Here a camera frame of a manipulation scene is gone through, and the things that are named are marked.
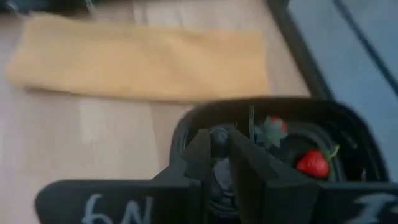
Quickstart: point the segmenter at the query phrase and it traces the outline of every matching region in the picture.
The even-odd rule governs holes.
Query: cloth
[[[188,31],[36,14],[7,68],[17,86],[141,100],[267,95],[259,32]]]

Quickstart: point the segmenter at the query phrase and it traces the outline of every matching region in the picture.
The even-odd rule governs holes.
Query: light wood surface
[[[96,7],[82,19],[188,29],[260,29],[273,95],[308,96],[259,0],[146,0]],[[192,105],[21,90],[4,79],[21,18],[0,17],[0,223],[38,223],[33,201],[60,179],[150,179],[168,164],[175,125]]]

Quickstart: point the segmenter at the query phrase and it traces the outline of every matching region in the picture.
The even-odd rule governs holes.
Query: black container
[[[339,144],[335,181],[389,180],[372,136],[355,113],[332,101],[305,98],[256,98],[199,106],[179,122],[172,139],[170,162],[179,159],[181,151],[200,129],[233,126],[254,141],[254,127],[266,116],[278,116],[288,124],[313,126],[320,130],[320,136],[326,133],[331,141]],[[291,141],[311,144],[311,140],[305,138],[302,142],[299,138]]]
[[[214,221],[210,220],[210,223],[232,223],[236,222],[239,216],[231,187],[222,188],[217,179],[217,175],[220,174],[217,174],[216,164],[223,164],[223,170],[220,171],[222,175],[229,173],[229,168],[226,168],[228,163],[220,158],[220,155],[227,157],[228,153],[213,153],[214,148],[223,150],[222,141],[225,134],[222,130],[225,132],[225,129],[237,129],[257,144],[254,129],[261,125],[267,116],[276,116],[287,123],[289,135],[281,141],[281,147],[264,149],[282,162],[295,167],[300,158],[319,144],[326,146],[329,151],[338,144],[340,150],[329,162],[329,178],[319,181],[389,180],[379,149],[366,125],[345,106],[333,101],[306,98],[255,98],[210,103],[199,106],[184,116],[174,132],[170,150],[170,163],[173,163],[181,159],[181,152],[200,129],[209,129],[210,133],[220,132],[216,136],[220,137],[221,144],[216,147],[212,145],[211,149],[215,166],[209,209],[210,217],[216,218]]]

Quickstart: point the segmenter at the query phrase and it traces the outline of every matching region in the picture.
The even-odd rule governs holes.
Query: black plastic part
[[[246,100],[219,101],[197,106],[185,114],[174,130],[169,156],[170,164],[180,159],[181,152],[198,130],[227,126],[249,135],[249,119]]]
[[[207,130],[199,130],[181,158],[188,164],[185,176],[202,182],[210,181],[211,177],[211,152],[210,134]]]
[[[241,133],[230,135],[231,173],[242,223],[310,223],[320,186]]]
[[[321,183],[311,223],[382,223],[398,219],[398,184]]]
[[[211,128],[210,142],[211,142],[211,158],[224,159],[229,155],[231,147],[231,140],[229,139],[228,131],[233,130],[232,126],[217,126]]]
[[[35,206],[43,224],[199,223],[189,217],[199,211],[190,207],[192,190],[188,182],[62,181],[43,189]]]

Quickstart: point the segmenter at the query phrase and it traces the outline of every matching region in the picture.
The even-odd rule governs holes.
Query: strawberry
[[[319,150],[309,151],[298,162],[296,169],[316,178],[327,178],[329,176],[329,163]]]
[[[284,121],[282,121],[282,119],[280,119],[280,118],[278,118],[276,116],[272,116],[271,117],[271,121],[273,123],[276,123],[276,122],[279,122],[279,121],[282,122],[282,131],[283,132],[287,132],[287,125],[286,125],[286,123]]]

